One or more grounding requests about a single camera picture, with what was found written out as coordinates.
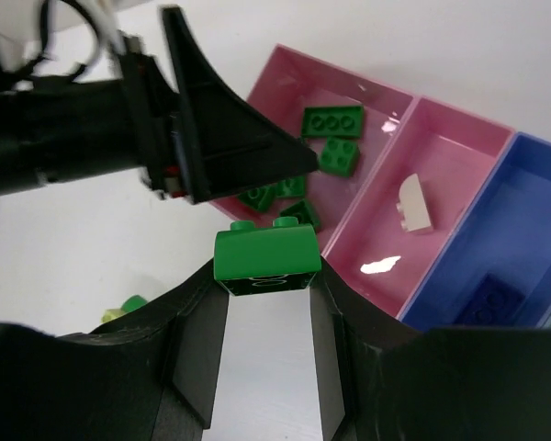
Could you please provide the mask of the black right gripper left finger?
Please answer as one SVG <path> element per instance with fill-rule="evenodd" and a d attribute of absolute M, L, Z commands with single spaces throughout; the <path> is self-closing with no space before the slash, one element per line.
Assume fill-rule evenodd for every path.
<path fill-rule="evenodd" d="M 83 334 L 0 323 L 0 440 L 198 440 L 209 428 L 229 306 L 203 265 Z"/>

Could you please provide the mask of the green lego brick with studs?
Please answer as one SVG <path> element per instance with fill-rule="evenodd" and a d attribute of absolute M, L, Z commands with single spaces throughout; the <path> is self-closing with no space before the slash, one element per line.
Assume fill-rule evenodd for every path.
<path fill-rule="evenodd" d="M 215 239 L 214 278 L 234 296 L 304 289 L 320 271 L 316 232 L 295 217 L 237 220 Z"/>

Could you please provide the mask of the small green lego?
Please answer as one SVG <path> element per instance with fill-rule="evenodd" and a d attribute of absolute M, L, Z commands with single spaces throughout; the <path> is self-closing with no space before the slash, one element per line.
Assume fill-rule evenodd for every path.
<path fill-rule="evenodd" d="M 360 158 L 358 141 L 327 137 L 319 154 L 319 169 L 329 175 L 351 177 Z"/>

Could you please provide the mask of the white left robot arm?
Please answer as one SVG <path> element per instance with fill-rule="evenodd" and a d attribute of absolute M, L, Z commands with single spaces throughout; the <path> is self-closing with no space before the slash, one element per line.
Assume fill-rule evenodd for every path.
<path fill-rule="evenodd" d="M 50 55 L 51 7 L 37 9 L 39 50 L 0 64 L 0 196 L 140 168 L 159 198 L 211 201 L 314 172 L 315 152 L 235 94 L 209 64 L 179 6 L 161 9 L 175 85 L 106 4 L 73 1 L 93 30 L 91 61 L 109 51 L 111 80 L 85 83 L 89 63 L 37 76 Z"/>

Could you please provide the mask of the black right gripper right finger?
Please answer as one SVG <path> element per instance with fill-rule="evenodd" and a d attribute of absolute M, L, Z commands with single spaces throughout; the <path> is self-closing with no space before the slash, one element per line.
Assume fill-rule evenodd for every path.
<path fill-rule="evenodd" d="M 314 277 L 310 318 L 326 440 L 551 440 L 551 330 L 421 333 Z"/>

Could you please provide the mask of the dark blue lego brick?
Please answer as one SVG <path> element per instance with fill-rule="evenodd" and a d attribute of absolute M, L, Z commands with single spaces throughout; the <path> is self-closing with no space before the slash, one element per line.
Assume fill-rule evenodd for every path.
<path fill-rule="evenodd" d="M 473 292 L 454 324 L 471 326 L 509 326 L 525 301 L 524 294 L 512 285 L 487 274 Z"/>

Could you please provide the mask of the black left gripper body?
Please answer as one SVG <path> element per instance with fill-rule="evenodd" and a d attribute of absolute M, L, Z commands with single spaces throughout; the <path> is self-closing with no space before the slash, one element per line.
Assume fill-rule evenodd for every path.
<path fill-rule="evenodd" d="M 159 198 L 197 204 L 197 138 L 189 109 L 164 77 L 156 59 L 143 52 L 141 38 L 121 35 L 121 87 L 145 169 L 144 182 Z"/>

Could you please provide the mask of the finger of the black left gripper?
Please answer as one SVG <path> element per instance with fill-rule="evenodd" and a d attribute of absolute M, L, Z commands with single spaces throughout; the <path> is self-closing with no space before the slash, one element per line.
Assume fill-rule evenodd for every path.
<path fill-rule="evenodd" d="M 163 7 L 161 18 L 177 86 L 175 151 L 192 203 L 317 170 L 310 147 L 224 83 L 197 46 L 181 7 Z"/>

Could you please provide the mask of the lime and green lego stack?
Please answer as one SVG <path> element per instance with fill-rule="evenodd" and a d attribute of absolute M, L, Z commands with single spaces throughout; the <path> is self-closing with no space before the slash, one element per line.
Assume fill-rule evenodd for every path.
<path fill-rule="evenodd" d="M 119 308 L 105 310 L 101 318 L 101 323 L 114 321 L 117 318 L 141 308 L 147 303 L 148 301 L 140 295 L 131 296 L 125 300 Z"/>

